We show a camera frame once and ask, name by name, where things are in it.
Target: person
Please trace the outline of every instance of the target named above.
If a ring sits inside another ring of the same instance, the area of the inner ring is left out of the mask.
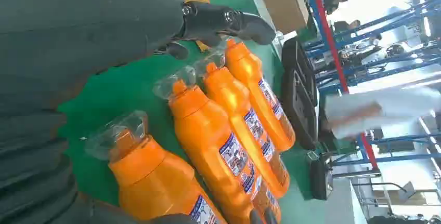
[[[355,48],[357,50],[363,50],[363,49],[370,47],[370,46],[378,46],[380,40],[382,40],[382,39],[383,39],[383,36],[381,36],[381,34],[373,35],[367,39],[362,40],[360,42],[360,44],[358,44]]]
[[[345,32],[348,30],[355,29],[361,25],[361,22],[359,20],[354,20],[350,24],[348,24],[346,21],[336,21],[334,22],[334,34],[338,34],[341,32]],[[336,42],[342,42],[342,41],[349,41],[351,39],[350,34],[345,34],[341,37],[338,37],[335,39]]]
[[[346,1],[348,0],[323,0],[323,6],[325,8],[326,14],[332,14],[338,9],[340,2]]]
[[[334,33],[340,33],[347,30],[355,29],[361,25],[359,20],[354,20],[350,24],[346,21],[336,21],[334,22]]]

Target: printed label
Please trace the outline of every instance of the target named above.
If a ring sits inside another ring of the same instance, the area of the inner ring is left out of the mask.
[[[280,120],[282,115],[285,115],[283,108],[279,103],[276,106],[274,106],[273,112],[274,112],[274,115],[276,116],[277,120]]]
[[[193,210],[190,212],[190,216],[198,224],[218,224],[220,221],[217,219],[213,210],[210,208],[205,199],[199,195],[198,200],[194,204]]]
[[[264,145],[265,139],[262,138],[262,135],[264,134],[265,130],[263,129],[263,125],[253,108],[251,108],[250,111],[245,115],[244,119],[245,123],[253,134],[254,139],[257,140],[261,146]]]
[[[266,142],[262,145],[262,154],[267,162],[269,162],[271,158],[273,158],[275,150],[276,148],[274,147],[273,142],[271,142],[269,135],[267,135]]]
[[[260,189],[257,191],[256,197],[252,200],[254,208],[264,214],[267,208],[270,208],[276,216],[280,216],[280,208],[277,200],[268,189],[265,181],[262,181]]]
[[[261,189],[261,185],[262,185],[262,177],[259,176],[256,180],[256,186],[254,187],[253,194],[251,195],[251,201],[254,200],[254,198],[256,198],[257,193]]]
[[[280,117],[284,114],[283,108],[279,103],[279,100],[277,100],[276,95],[274,95],[273,90],[269,86],[268,82],[265,81],[265,79],[261,79],[259,81],[259,87],[261,88],[263,94],[265,95],[266,100],[268,101],[269,105],[271,106],[271,109],[274,112],[274,115],[276,116],[277,120],[280,119]]]
[[[227,142],[219,149],[219,153],[234,176],[238,176],[247,164],[248,155],[233,133],[230,134]]]
[[[271,89],[271,87],[268,85],[268,83],[264,78],[261,79],[258,84],[263,92],[263,95],[265,95],[265,98],[268,101],[269,105],[271,106],[272,109],[274,109],[274,107],[278,104],[278,101],[276,95],[274,95],[273,90]]]
[[[240,175],[240,181],[242,183],[243,190],[245,193],[250,194],[251,189],[253,187],[254,178],[255,178],[254,164],[251,160],[248,161],[248,169],[246,169]]]
[[[268,200],[269,200],[269,202],[271,203],[272,206],[278,206],[279,205],[277,203],[276,198],[274,198],[274,195],[269,190],[269,188],[266,189],[266,197],[268,197]]]

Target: red pole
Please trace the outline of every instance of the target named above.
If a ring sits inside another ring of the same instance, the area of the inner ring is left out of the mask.
[[[323,28],[325,29],[325,35],[326,41],[328,42],[329,49],[331,50],[332,57],[335,62],[335,68],[337,69],[337,73],[339,75],[340,83],[342,84],[343,91],[345,93],[349,93],[349,88],[347,86],[347,81],[343,73],[343,68],[340,63],[339,54],[337,52],[337,49],[335,47],[334,37],[332,36],[331,30],[329,29],[328,22],[326,20],[326,13],[325,8],[323,7],[322,0],[315,0],[317,3],[318,13],[320,15],[320,21],[323,25]],[[361,142],[363,143],[363,146],[365,146],[366,153],[369,157],[369,161],[372,164],[373,168],[378,168],[377,160],[375,159],[375,154],[373,153],[372,146],[368,143],[368,140],[366,139],[366,136],[364,133],[361,134]]]

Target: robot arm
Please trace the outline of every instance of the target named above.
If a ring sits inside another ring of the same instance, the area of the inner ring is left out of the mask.
[[[274,38],[257,16],[184,0],[0,0],[0,10],[0,189],[8,192],[0,222],[8,223],[103,223],[79,198],[67,141],[57,137],[58,105],[89,76],[180,39]]]

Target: bottle label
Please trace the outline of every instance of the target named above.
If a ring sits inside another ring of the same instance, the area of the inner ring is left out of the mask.
[[[254,208],[256,208],[256,210],[262,215],[267,208],[270,208],[275,215],[280,215],[279,203],[277,202],[277,199],[274,198],[264,181],[262,181],[255,198],[252,200],[252,203]]]
[[[190,216],[198,224],[218,224],[220,221],[217,219],[213,210],[210,208],[205,199],[199,195],[193,209],[191,210]]]
[[[227,142],[219,149],[219,153],[234,176],[238,176],[247,164],[248,154],[233,133],[230,134]]]
[[[245,193],[250,194],[251,190],[255,185],[255,177],[256,177],[256,171],[254,170],[254,164],[251,162],[251,159],[247,163],[247,169],[243,171],[243,173],[240,175],[240,182],[242,183],[243,190]]]
[[[282,106],[280,105],[279,101],[277,100],[276,95],[274,95],[273,90],[269,86],[269,84],[265,81],[265,79],[261,79],[259,81],[259,87],[262,90],[262,93],[265,95],[266,100],[268,101],[269,105],[271,106],[274,115],[276,116],[277,120],[279,120],[283,132],[285,135],[291,139],[294,137],[294,130],[292,129],[291,123],[289,122],[287,115],[283,111]]]
[[[251,195],[251,201],[254,200],[254,198],[256,198],[257,193],[261,189],[261,185],[262,185],[262,177],[259,176],[256,180],[256,186],[254,187],[253,194]]]
[[[279,207],[279,203],[277,202],[276,198],[275,198],[274,195],[271,193],[271,191],[269,190],[269,188],[266,189],[266,197],[268,197],[269,202],[271,203],[271,206]]]
[[[261,88],[263,95],[265,95],[266,100],[268,101],[269,105],[271,106],[271,109],[273,110],[274,115],[276,115],[277,120],[279,120],[281,113],[283,112],[283,109],[280,106],[280,103],[277,100],[276,95],[274,95],[273,90],[271,89],[268,82],[266,82],[266,80],[264,78],[262,78],[258,84],[259,84],[259,87]]]
[[[275,150],[276,148],[274,147],[273,142],[269,138],[269,135],[267,135],[266,142],[262,145],[262,155],[265,157],[267,162],[271,161]]]
[[[244,119],[248,129],[250,129],[251,133],[253,134],[254,139],[257,140],[262,147],[265,144],[265,138],[263,138],[265,130],[253,108],[251,108],[250,111],[245,115]]]
[[[256,171],[251,159],[236,135],[231,133],[226,143],[219,149],[219,153],[231,172],[241,183],[245,193],[250,194],[256,185]]]

